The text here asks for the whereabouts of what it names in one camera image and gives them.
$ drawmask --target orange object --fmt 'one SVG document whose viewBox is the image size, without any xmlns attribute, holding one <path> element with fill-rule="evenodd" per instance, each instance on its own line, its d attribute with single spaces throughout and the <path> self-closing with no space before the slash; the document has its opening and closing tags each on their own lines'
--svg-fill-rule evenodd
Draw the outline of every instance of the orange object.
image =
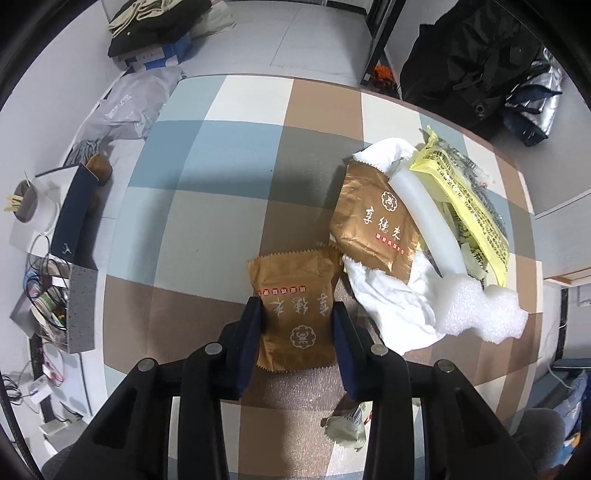
<svg viewBox="0 0 591 480">
<path fill-rule="evenodd" d="M 374 68 L 374 80 L 382 82 L 394 82 L 394 74 L 392 70 L 384 65 L 377 65 Z"/>
</svg>

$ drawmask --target foam tube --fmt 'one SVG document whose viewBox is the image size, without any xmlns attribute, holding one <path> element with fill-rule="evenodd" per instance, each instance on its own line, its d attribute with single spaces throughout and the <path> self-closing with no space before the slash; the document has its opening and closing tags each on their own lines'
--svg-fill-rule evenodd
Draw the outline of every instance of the foam tube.
<svg viewBox="0 0 591 480">
<path fill-rule="evenodd" d="M 464 257 L 456 237 L 414 172 L 401 168 L 392 176 L 389 184 L 413 217 L 441 275 L 466 275 Z"/>
</svg>

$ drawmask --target gray square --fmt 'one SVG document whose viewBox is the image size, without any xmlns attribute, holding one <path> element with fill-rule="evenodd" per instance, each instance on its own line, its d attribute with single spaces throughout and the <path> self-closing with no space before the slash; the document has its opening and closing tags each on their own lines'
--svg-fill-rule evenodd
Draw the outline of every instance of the gray square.
<svg viewBox="0 0 591 480">
<path fill-rule="evenodd" d="M 283 127 L 269 200 L 334 210 L 346 160 L 363 147 L 361 140 Z"/>
<path fill-rule="evenodd" d="M 509 202 L 509 212 L 513 227 L 515 255 L 535 260 L 534 233 L 532 229 L 534 216 L 513 202 Z"/>
</svg>

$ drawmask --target printed logo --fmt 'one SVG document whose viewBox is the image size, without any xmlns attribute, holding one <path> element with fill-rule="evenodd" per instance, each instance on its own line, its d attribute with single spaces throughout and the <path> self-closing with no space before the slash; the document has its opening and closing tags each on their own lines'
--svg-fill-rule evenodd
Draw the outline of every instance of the printed logo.
<svg viewBox="0 0 591 480">
<path fill-rule="evenodd" d="M 390 192 L 384 192 L 382 194 L 382 205 L 387 211 L 393 212 L 398 208 L 398 200 Z"/>
<path fill-rule="evenodd" d="M 291 331 L 291 343 L 296 348 L 310 348 L 316 341 L 316 334 L 311 327 L 299 325 Z"/>
</svg>

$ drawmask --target white plastic bag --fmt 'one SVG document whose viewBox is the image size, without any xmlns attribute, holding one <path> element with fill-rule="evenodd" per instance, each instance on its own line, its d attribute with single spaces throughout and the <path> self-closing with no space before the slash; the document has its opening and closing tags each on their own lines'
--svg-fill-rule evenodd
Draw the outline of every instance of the white plastic bag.
<svg viewBox="0 0 591 480">
<path fill-rule="evenodd" d="M 232 9 L 223 1 L 212 1 L 212 7 L 197 19 L 191 29 L 191 38 L 203 37 L 228 30 L 236 25 Z"/>
<path fill-rule="evenodd" d="M 182 74 L 180 67 L 162 67 L 121 77 L 109 96 L 82 124 L 74 144 L 105 137 L 110 140 L 147 137 Z"/>
</svg>

